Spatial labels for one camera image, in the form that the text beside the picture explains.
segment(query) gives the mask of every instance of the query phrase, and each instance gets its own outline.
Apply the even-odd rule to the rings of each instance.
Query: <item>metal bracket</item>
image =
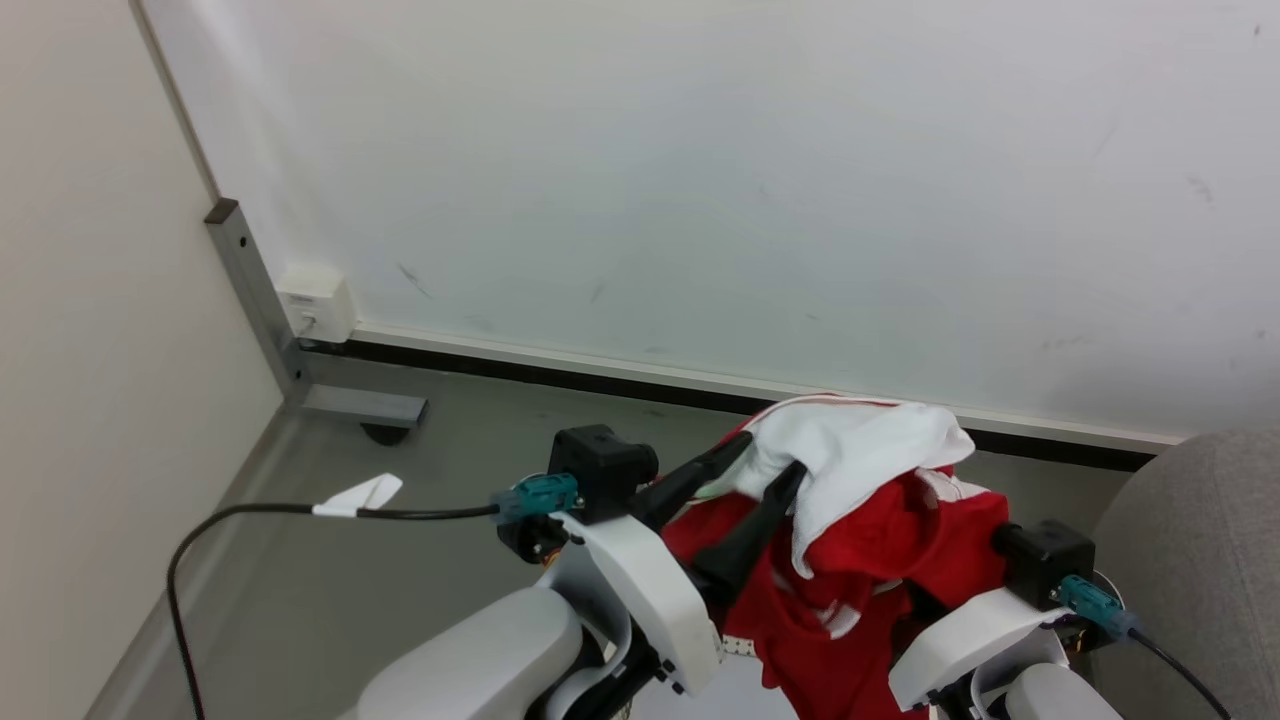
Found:
[[[366,429],[375,425],[411,430],[422,424],[426,398],[315,384],[307,354],[284,315],[239,202],[219,199],[205,217],[205,227],[287,406],[344,415],[364,423]]]

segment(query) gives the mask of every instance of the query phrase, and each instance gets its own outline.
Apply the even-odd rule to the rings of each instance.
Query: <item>white cloth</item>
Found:
[[[740,492],[760,500],[787,465],[804,462],[809,473],[791,509],[791,564],[801,578],[813,578],[804,557],[809,546],[882,486],[916,468],[954,465],[974,451],[951,411],[919,402],[884,406],[806,395],[764,410],[744,429],[755,436],[751,447],[699,495]]]

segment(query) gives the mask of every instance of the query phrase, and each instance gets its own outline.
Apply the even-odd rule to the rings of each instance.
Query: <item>caster wheel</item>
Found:
[[[361,428],[365,428],[365,434],[369,439],[376,442],[383,447],[396,447],[397,445],[404,442],[408,437],[410,428],[392,428],[389,425],[375,425],[372,423],[361,423]]]

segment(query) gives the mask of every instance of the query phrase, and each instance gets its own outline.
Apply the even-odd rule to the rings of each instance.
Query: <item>cable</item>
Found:
[[[187,630],[183,628],[182,610],[178,607],[178,562],[200,536],[233,515],[270,512],[326,516],[316,515],[315,509],[315,505],[303,505],[300,502],[232,505],[206,518],[178,543],[178,550],[174,551],[173,557],[169,560],[169,569],[165,573],[165,596],[169,600],[169,619],[173,620],[173,634],[178,641],[178,655],[182,656],[182,669],[187,674],[187,689],[191,692],[191,708],[196,712],[196,720],[205,720],[205,703],[200,697],[200,683],[196,680],[196,664],[191,660],[191,646],[187,643]],[[356,510],[355,516],[371,520],[456,520],[462,518],[484,518],[486,515],[495,515],[497,512],[497,505],[463,507],[461,510],[369,510],[361,507]]]
[[[1139,630],[1138,628],[1129,628],[1129,637],[1138,641],[1139,644],[1153,652],[1156,657],[1167,662],[1170,667],[1178,670],[1178,674],[1181,675],[1183,679],[1185,679],[1188,683],[1190,683],[1192,687],[1196,688],[1196,691],[1199,692],[1201,696],[1203,696],[1204,700],[1207,700],[1211,706],[1213,706],[1213,711],[1217,712],[1219,717],[1221,717],[1222,720],[1231,720],[1231,714],[1228,712],[1225,707],[1222,707],[1222,703],[1219,702],[1216,697],[1213,697],[1213,693],[1211,693],[1210,689],[1204,687],[1204,683],[1199,682],[1199,678],[1193,675],[1192,671],[1188,670],[1185,665],[1175,660],[1174,656],[1165,652],[1165,648],[1156,644],[1156,641],[1144,635],[1142,630]]]
[[[1120,588],[1111,582],[1111,578],[1103,575],[1102,570],[1098,570],[1097,568],[1093,569],[1093,574],[1102,578],[1103,580],[1107,582],[1108,585],[1111,585],[1111,594],[1115,596],[1115,598],[1120,602],[1121,609],[1125,607],[1124,596],[1120,594]]]

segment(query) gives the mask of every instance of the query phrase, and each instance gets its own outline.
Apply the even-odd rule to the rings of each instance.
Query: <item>black trim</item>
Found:
[[[700,407],[703,410],[733,413],[736,415],[754,415],[774,402],[772,400],[742,395],[686,389],[658,383],[607,378],[603,375],[591,375],[588,373],[575,373],[570,370],[553,370],[549,368],[536,368],[534,365],[524,365],[520,363],[485,360],[483,357],[468,357],[466,355],[452,355],[448,352],[435,352],[431,350],[419,350],[413,347],[398,347],[394,345],[381,345],[357,340],[347,341],[342,345],[314,343],[307,347],[306,351],[320,355],[369,360],[372,363],[387,363],[389,365],[421,368],[425,370],[463,373],[467,375],[500,378],[518,383],[561,387],[566,389],[612,395],[617,397],[632,397],[653,402],[664,402],[667,405],[682,405],[685,407]],[[1062,462],[1066,465],[1101,468],[1103,470],[1123,470],[1125,473],[1133,473],[1155,457],[1155,455],[1137,452],[1133,450],[1116,450],[1111,447],[1064,442],[1059,439],[1023,437],[992,430],[968,429],[968,433],[969,437],[973,438],[974,443],[978,445],[978,450],[986,452],[1012,455],[1016,457],[1030,457],[1034,460],[1047,460],[1050,462]]]

